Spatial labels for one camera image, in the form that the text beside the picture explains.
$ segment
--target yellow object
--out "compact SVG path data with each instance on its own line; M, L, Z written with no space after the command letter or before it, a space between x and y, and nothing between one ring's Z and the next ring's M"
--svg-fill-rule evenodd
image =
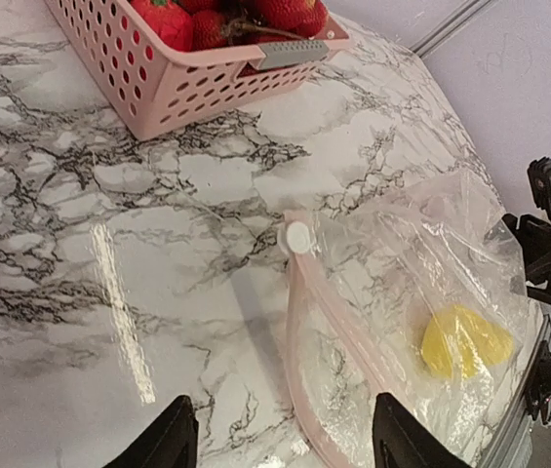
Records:
M438 377L475 376L487 366L507 361L513 354L513 337L462 305L434 315L422 339L422 359Z

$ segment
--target marble countertop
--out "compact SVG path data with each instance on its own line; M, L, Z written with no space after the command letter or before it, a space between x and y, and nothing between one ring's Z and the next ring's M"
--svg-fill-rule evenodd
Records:
M282 210L489 182L422 62L344 25L355 48L299 90L138 142L43 2L0 4L0 468L100 468L181 393L200 467L320 466L280 357Z

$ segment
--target yellow object in plastic bag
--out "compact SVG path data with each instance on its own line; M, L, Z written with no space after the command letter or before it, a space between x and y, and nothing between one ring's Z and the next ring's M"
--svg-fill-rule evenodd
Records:
M470 378L484 367L507 361L513 350L513 337L503 327L467 307L454 305L433 316L421 351L431 373L452 379L454 370Z

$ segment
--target perforated basket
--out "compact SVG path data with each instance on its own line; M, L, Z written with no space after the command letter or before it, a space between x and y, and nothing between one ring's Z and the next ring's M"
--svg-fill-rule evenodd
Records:
M46 0L99 87L138 139L297 88L349 45L330 19L313 41L183 53L166 46L127 0ZM257 74L241 77L250 65Z

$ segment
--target plastic bag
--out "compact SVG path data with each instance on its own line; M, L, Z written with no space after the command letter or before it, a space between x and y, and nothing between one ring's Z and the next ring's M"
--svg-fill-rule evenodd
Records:
M522 250L502 214L465 171L342 219L286 213L287 379L329 466L374 466L382 392L463 458L526 333Z

